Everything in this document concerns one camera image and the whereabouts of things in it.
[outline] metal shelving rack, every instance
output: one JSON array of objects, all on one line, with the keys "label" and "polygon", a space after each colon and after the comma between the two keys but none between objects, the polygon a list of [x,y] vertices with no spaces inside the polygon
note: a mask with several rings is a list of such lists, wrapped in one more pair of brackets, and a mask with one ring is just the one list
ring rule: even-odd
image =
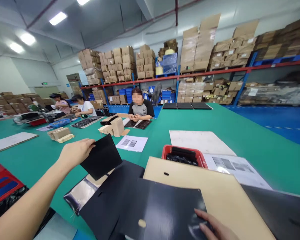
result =
[{"label": "metal shelving rack", "polygon": [[88,88],[95,88],[95,87],[103,87],[107,104],[109,105],[108,101],[108,96],[105,91],[105,87],[110,87],[110,86],[116,86],[116,85],[127,85],[127,84],[133,84],[133,88],[135,88],[136,83],[143,83],[143,82],[155,82],[155,81],[165,81],[165,80],[171,80],[171,79],[177,79],[177,84],[176,84],[176,99],[175,101],[177,102],[177,97],[178,97],[178,87],[179,87],[179,80],[180,78],[187,78],[187,77],[196,77],[196,76],[208,76],[208,75],[216,75],[216,74],[223,74],[223,73],[231,73],[230,74],[230,81],[233,80],[233,77],[238,76],[235,75],[236,72],[245,72],[243,77],[243,83],[240,91],[238,92],[233,105],[236,106],[238,104],[240,95],[244,89],[244,86],[248,80],[249,74],[253,70],[259,70],[259,69],[266,69],[266,68],[276,68],[276,67],[286,67],[286,66],[294,66],[294,65],[300,65],[300,60],[295,61],[295,62],[284,62],[284,63],[277,63],[277,64],[269,64],[269,65],[261,65],[261,66],[253,66],[254,61],[257,57],[257,52],[255,52],[251,58],[250,64],[247,67],[242,67],[242,68],[232,68],[232,69],[227,69],[227,70],[217,70],[217,71],[212,71],[212,72],[201,72],[201,73],[192,73],[192,74],[185,74],[185,75],[180,75],[180,65],[178,67],[178,75],[177,76],[169,76],[169,77],[161,77],[161,78],[150,78],[150,79],[143,79],[143,80],[134,80],[134,74],[132,74],[132,81],[130,82],[119,82],[119,83],[111,83],[111,84],[104,84],[103,79],[101,79],[102,85],[96,85],[96,86],[84,86],[81,87],[81,89],[88,89]]}]

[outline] standing fan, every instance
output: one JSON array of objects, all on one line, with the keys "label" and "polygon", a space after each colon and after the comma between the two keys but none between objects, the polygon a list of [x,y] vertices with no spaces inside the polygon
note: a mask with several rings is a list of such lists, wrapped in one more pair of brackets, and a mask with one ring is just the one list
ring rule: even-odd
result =
[{"label": "standing fan", "polygon": [[158,100],[159,100],[159,97],[160,97],[160,94],[161,94],[161,89],[162,89],[161,83],[159,83],[159,84],[154,88],[153,94],[152,94],[152,96],[151,96],[151,102],[152,102],[152,105],[154,105],[154,106],[157,106],[157,105],[158,105]]}]

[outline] pink shirt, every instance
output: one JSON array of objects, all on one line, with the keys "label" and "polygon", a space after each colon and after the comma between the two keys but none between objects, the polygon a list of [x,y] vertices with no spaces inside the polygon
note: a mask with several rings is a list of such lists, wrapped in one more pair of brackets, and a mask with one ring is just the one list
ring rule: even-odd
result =
[{"label": "pink shirt", "polygon": [[67,103],[67,101],[65,101],[65,100],[61,100],[61,101],[59,101],[59,102],[56,102],[56,105],[57,104],[62,104],[62,105],[67,105],[66,107],[61,107],[61,108],[59,108],[58,110],[60,110],[60,111],[62,111],[62,112],[64,112],[64,113],[66,113],[66,114],[70,114],[70,108],[69,108],[69,106],[68,106],[68,103]]}]

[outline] person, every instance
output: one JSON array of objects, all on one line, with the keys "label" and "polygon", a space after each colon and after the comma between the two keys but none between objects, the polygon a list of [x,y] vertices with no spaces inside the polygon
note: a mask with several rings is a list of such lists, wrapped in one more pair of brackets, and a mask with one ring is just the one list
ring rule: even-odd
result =
[{"label": "person", "polygon": [[76,117],[80,117],[80,115],[87,114],[89,116],[96,116],[96,110],[94,110],[94,107],[91,102],[85,101],[84,98],[81,95],[75,95],[71,98],[71,100],[75,103],[78,103],[79,106],[76,109]]},{"label": "person", "polygon": [[149,120],[154,117],[153,106],[147,99],[143,99],[142,91],[139,88],[132,90],[132,102],[129,108],[129,118],[135,122]]},{"label": "person", "polygon": [[[48,211],[52,198],[68,175],[89,155],[94,145],[93,139],[82,139],[66,144],[58,160],[10,209],[0,217],[0,239],[32,240]],[[212,215],[194,210],[198,217],[210,222],[216,235],[204,224],[200,229],[208,240],[239,240],[239,238]]]},{"label": "person", "polygon": [[58,110],[66,114],[70,114],[71,106],[64,98],[61,97],[60,94],[52,93],[49,97],[56,101],[55,106]]}]

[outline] white t-shirt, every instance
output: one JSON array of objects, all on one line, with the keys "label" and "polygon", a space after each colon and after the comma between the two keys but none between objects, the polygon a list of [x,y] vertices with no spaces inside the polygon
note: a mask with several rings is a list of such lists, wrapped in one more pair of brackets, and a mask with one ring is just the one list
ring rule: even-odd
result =
[{"label": "white t-shirt", "polygon": [[83,105],[78,105],[78,109],[80,109],[81,112],[86,112],[91,108],[92,108],[93,112],[92,112],[92,114],[88,114],[88,116],[96,116],[97,115],[96,110],[94,110],[94,107],[91,102],[84,101]]}]

